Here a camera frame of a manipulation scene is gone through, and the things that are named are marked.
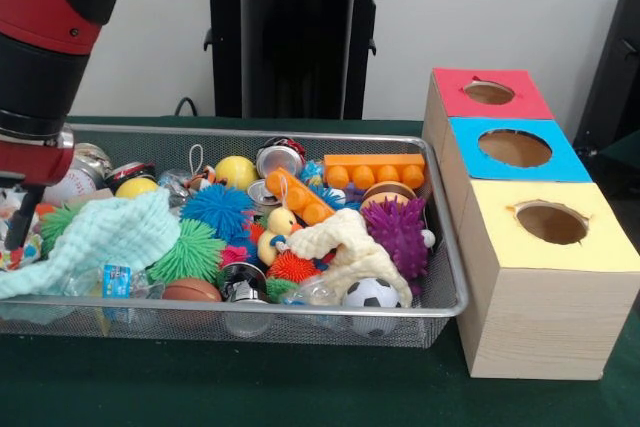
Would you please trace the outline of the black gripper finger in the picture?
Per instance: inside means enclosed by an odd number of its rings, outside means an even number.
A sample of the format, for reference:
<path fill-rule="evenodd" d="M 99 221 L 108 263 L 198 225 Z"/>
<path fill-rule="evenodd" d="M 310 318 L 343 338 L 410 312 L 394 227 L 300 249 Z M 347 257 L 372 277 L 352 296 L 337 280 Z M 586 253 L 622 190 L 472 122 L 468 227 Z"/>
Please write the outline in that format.
<path fill-rule="evenodd" d="M 33 215 L 37 205 L 42 200 L 44 191 L 45 186 L 42 185 L 26 187 L 26 193 L 21 201 L 21 205 L 10 219 L 8 233 L 4 242 L 4 246 L 9 251 L 16 250 L 24 245 Z"/>

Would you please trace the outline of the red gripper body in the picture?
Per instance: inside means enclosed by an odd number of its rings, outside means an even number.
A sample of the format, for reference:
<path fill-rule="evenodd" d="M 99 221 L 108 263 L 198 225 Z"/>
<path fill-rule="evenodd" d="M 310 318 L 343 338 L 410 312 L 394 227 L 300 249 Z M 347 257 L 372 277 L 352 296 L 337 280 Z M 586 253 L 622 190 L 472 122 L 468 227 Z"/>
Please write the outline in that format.
<path fill-rule="evenodd" d="M 65 125 L 55 140 L 1 135 L 1 186 L 52 186 L 60 182 L 74 157 L 74 135 Z"/>

